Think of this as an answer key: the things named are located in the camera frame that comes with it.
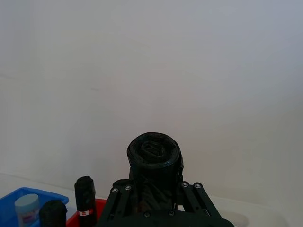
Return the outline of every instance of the white wall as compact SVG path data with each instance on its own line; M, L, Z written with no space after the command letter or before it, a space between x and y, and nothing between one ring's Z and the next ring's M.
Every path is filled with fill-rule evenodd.
M212 195L302 214L295 0L1 0L0 172L98 195L147 131Z

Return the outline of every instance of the white table surface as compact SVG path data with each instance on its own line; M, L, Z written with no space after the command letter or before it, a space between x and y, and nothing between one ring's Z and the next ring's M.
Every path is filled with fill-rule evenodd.
M0 198L21 187L36 188L67 196L69 198L69 202L66 205L68 209L67 219L71 217L76 211L76 200L73 190L64 189L44 183L37 183L6 174L0 174ZM237 227L289 226L284 217L270 208L212 196L211 200L221 215L231 221Z

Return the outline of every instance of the metal bolt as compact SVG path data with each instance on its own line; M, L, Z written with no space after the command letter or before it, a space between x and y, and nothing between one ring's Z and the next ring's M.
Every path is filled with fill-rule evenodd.
M196 184L195 184L195 188L201 188L201 187L202 187L201 184L199 184L199 183L196 183Z
M170 215L170 216L174 216L174 215L175 215L175 212L174 212L173 210L170 210L170 211L169 211L169 215Z
M144 213L144 217L149 218L150 216L151 216L151 214L149 212Z

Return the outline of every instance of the black trash bag roll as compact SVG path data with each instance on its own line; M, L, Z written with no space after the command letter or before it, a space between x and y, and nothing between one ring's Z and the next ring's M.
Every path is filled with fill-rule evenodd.
M172 209L177 183L183 180L179 145L165 134L148 132L130 143L127 156L138 197L137 212Z

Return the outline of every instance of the black cylindrical roll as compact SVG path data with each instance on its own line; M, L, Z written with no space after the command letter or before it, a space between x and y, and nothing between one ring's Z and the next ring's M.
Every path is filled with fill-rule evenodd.
M65 205L60 200L50 200L39 211L40 227L66 227Z
M75 183L76 204L80 227L92 227L97 222L95 186L90 176L84 176Z
M179 145L165 134L148 132L130 143L127 156L138 193L138 211L173 208L177 182L183 178Z

